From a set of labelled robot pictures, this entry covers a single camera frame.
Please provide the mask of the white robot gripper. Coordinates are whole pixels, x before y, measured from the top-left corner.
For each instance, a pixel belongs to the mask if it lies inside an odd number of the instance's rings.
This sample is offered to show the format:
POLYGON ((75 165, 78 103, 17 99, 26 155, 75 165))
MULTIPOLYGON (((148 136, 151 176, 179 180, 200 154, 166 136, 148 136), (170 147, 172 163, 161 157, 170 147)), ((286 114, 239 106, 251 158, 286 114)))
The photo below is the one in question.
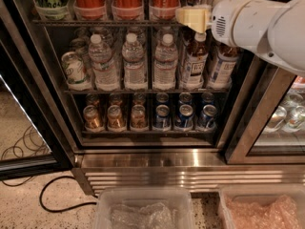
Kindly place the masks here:
POLYGON ((210 5, 186 6, 175 11, 175 19, 193 31, 203 33, 212 27, 213 37, 230 47, 251 49, 254 46, 254 0, 218 0, 210 5))

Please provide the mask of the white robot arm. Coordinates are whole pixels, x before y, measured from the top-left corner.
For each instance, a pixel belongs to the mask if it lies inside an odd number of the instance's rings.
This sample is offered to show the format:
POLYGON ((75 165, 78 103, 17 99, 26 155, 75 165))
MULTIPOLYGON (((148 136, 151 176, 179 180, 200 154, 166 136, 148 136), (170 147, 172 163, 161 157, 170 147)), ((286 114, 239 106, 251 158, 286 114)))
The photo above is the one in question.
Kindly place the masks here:
POLYGON ((230 47, 252 52, 264 61, 305 76, 305 0, 213 0, 175 11, 178 23, 230 47))

